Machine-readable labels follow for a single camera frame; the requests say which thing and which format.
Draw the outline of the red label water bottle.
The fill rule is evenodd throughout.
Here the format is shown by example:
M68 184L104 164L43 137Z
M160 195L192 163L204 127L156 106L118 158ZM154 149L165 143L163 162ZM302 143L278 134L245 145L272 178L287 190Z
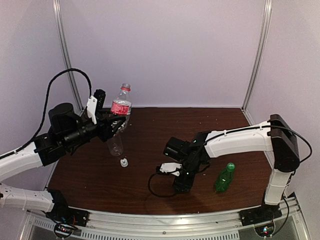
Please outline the red label water bottle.
M119 131L122 133L128 126L131 116L132 101L130 100L131 85L123 83L117 97L112 101L111 113L120 117L125 117L125 122L121 124Z

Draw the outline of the clear plastic bottle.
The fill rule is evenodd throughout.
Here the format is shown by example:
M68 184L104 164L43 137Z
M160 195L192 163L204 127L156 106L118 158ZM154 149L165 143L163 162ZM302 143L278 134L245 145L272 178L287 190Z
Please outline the clear plastic bottle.
M109 152L112 156L118 157L123 154L124 148L119 131L107 141Z

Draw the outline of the white flip bottle cap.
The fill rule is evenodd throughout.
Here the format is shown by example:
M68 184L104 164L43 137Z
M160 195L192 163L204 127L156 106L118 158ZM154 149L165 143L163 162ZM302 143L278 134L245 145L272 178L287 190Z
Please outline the white flip bottle cap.
M120 160L120 165L123 167L123 168L126 168L128 165L129 165L129 162L126 158L122 158Z

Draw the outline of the green plastic bottle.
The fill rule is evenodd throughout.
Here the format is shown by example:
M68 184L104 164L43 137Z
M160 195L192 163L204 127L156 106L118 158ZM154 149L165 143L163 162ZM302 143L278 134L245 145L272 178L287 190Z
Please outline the green plastic bottle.
M224 193L229 189L234 178L234 171L234 168L231 169L226 167L220 172L214 185L216 192Z

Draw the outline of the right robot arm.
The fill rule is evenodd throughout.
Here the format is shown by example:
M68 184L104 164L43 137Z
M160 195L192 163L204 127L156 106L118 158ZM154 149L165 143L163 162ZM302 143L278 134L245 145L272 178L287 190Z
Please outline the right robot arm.
M263 205L256 210L259 220L268 220L281 201L291 175L300 166L297 134L278 114L253 126L198 132L191 142L171 137L164 155L174 162L162 163L159 171L175 176L178 193L191 190L201 164L220 156L246 152L273 152L274 164L266 187Z

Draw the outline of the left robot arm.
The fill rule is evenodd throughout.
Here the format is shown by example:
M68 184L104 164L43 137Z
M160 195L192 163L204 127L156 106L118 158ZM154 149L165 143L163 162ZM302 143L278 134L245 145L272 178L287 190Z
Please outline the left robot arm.
M104 118L96 113L94 119L83 120L74 113L71 103L61 103L48 112L50 128L36 135L31 142L0 157L0 179L3 181L24 171L45 167L66 154L98 137L102 142L111 139L125 122L124 116ZM0 206L22 210L52 212L61 222L72 218L63 195L57 190L27 190L0 185Z

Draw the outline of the right circuit board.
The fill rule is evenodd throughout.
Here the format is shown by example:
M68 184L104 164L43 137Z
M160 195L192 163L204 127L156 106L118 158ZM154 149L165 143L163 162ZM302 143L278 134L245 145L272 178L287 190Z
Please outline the right circuit board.
M267 238L274 233L275 225L273 223L257 225L254 227L254 230L259 237Z

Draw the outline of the circuit board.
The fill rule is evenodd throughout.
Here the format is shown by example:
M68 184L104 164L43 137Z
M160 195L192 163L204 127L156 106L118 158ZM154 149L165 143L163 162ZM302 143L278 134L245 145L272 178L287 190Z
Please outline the circuit board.
M273 223L257 225L254 227L254 230L259 237L267 238L274 233L275 225Z
M58 238L67 238L73 234L74 230L68 225L57 223L53 228L53 232Z

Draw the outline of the left circuit board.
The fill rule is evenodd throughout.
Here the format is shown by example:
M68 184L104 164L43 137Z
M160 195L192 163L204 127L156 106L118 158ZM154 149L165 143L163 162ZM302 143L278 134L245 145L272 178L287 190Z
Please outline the left circuit board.
M67 238L73 234L74 230L68 225L57 223L53 228L53 232L58 238Z

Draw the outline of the front aluminium rail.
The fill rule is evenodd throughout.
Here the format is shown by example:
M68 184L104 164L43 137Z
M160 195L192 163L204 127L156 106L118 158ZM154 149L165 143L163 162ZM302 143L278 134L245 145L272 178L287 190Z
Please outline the front aluminium rail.
M310 234L295 197L280 203L282 215L272 221L244 225L239 210L178 215L141 215L90 211L86 226L69 240L263 240L274 224L273 240L308 240Z

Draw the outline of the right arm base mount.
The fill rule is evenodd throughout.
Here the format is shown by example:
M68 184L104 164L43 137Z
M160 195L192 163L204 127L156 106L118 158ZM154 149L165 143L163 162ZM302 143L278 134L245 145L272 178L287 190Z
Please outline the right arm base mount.
M282 216L280 205L269 205L262 203L261 206L248 208L239 212L242 226L255 225L272 221Z

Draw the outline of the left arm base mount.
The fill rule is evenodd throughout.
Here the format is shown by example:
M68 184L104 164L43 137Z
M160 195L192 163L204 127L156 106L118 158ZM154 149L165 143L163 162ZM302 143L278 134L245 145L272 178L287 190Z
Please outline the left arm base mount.
M69 207L67 200L59 190L49 189L52 197L53 208L46 215L57 222L68 223L73 226L86 227L89 212Z

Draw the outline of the left aluminium frame post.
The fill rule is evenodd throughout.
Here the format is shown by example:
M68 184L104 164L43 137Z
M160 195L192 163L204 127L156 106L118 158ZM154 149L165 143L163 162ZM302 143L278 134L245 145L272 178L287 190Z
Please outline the left aluminium frame post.
M53 13L55 17L57 32L58 32L58 39L59 39L60 48L62 52L62 59L63 59L65 68L70 69L72 65L70 61L70 55L68 51L68 45L67 45L67 40L66 40L66 35L64 30L63 17L61 12L61 3L59 0L53 0L52 4L53 4ZM84 107L80 98L80 93L78 91L78 86L76 84L74 74L72 72L69 72L67 74L67 77L68 77L73 98L75 100L76 110L78 113L80 113L84 109Z

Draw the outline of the aluminium frame post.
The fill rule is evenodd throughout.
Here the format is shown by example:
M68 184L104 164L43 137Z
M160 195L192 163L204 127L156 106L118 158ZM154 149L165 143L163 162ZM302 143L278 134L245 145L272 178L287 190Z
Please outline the aluminium frame post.
M59 0L53 0L52 4L53 4L53 13L55 17L57 32L58 32L58 39L59 39L60 48L62 52L62 59L63 59L65 68L70 69L72 65L70 61L70 55L68 51L68 45L67 45L67 40L66 40L66 35L64 30L63 17L61 12L61 3ZM72 72L69 72L67 74L67 77L68 77L73 98L75 100L76 110L78 113L80 113L84 109L84 107L80 98L80 93L78 91L78 86L76 84L74 74Z
M273 6L272 0L264 1L264 9L263 9L263 16L262 16L257 50L254 58L254 63L253 63L253 67L250 75L248 88L247 88L246 95L241 108L243 112L246 112L248 109L250 99L254 91L255 83L258 78L258 73L259 73L259 69L262 63L262 58L263 58L263 52L267 43L267 38L269 34L269 29L270 29L270 23L271 23L271 17L272 17L272 6Z

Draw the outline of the right aluminium frame post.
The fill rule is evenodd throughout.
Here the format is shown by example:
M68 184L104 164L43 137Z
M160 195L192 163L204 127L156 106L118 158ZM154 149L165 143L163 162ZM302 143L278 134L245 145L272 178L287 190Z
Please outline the right aluminium frame post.
M267 38L269 34L269 29L270 29L270 23L271 23L271 17L272 17L272 6L273 6L272 0L264 1L264 9L263 9L263 16L262 16L257 50L254 58L254 63L253 63L253 67L250 75L248 88L247 88L246 95L241 108L243 112L246 112L248 109L250 99L254 91L255 83L258 78L258 73L259 73L259 69L262 63L262 58L263 58L263 52L267 43Z

